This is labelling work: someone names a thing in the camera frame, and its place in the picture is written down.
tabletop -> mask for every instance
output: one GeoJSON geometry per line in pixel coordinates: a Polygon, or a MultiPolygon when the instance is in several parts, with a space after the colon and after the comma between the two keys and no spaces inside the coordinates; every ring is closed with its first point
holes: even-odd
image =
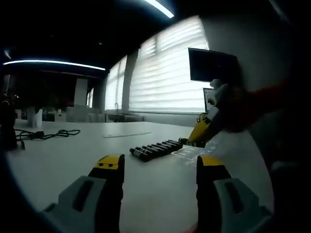
{"type": "MultiPolygon", "coordinates": [[[[7,153],[13,176],[30,204],[38,211],[82,175],[88,175],[105,154],[125,154],[124,196],[121,206],[122,233],[181,233],[197,221],[196,163],[167,155],[147,163],[129,153],[130,148],[188,137],[191,127],[151,122],[69,123],[43,122],[42,129],[79,129],[81,133],[46,141],[25,141],[26,150],[7,153]]],[[[273,211],[273,191],[268,171],[255,141],[248,133],[220,132],[205,151],[219,158],[233,178],[240,178],[273,211]]]]}

ceiling light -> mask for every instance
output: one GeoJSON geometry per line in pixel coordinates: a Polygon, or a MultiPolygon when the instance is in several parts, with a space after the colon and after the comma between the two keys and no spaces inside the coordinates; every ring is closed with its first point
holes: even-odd
{"type": "Polygon", "coordinates": [[[78,66],[78,67],[86,67],[86,68],[91,68],[91,69],[105,70],[105,68],[93,67],[93,66],[88,66],[88,65],[78,64],[78,63],[49,61],[49,60],[20,60],[20,61],[5,62],[5,63],[3,63],[3,65],[14,64],[14,63],[54,63],[54,64],[63,64],[63,65],[70,65],[70,66],[78,66]]]}
{"type": "Polygon", "coordinates": [[[159,11],[161,11],[163,14],[165,14],[168,18],[173,18],[174,15],[168,10],[166,9],[164,6],[162,6],[160,3],[158,3],[156,0],[145,0],[146,2],[148,2],[149,4],[151,4],[152,6],[154,6],[156,9],[158,9],[159,11]]]}

black monitor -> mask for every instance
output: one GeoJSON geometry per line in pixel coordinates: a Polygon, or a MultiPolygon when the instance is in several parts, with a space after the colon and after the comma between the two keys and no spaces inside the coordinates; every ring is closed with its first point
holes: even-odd
{"type": "Polygon", "coordinates": [[[225,83],[237,83],[240,79],[236,56],[189,48],[189,61],[191,80],[211,82],[220,79],[225,83]]]}

window blind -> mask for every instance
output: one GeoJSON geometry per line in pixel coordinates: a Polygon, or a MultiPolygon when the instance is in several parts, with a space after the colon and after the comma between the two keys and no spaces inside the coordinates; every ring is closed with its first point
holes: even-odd
{"type": "Polygon", "coordinates": [[[205,111],[203,87],[210,85],[190,80],[188,48],[208,49],[199,17],[186,19],[141,45],[130,84],[131,111],[205,111]]]}
{"type": "Polygon", "coordinates": [[[119,105],[119,109],[122,108],[122,94],[126,60],[127,56],[116,63],[108,74],[105,93],[105,110],[116,109],[116,103],[119,105]]]}

ceiling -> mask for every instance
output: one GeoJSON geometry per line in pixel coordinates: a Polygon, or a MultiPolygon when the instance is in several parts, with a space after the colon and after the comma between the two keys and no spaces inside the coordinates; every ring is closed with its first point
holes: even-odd
{"type": "Polygon", "coordinates": [[[168,18],[143,0],[49,2],[8,6],[1,15],[0,62],[46,59],[109,70],[123,56],[166,27],[193,15],[231,14],[266,9],[269,2],[229,0],[158,0],[168,18]]]}

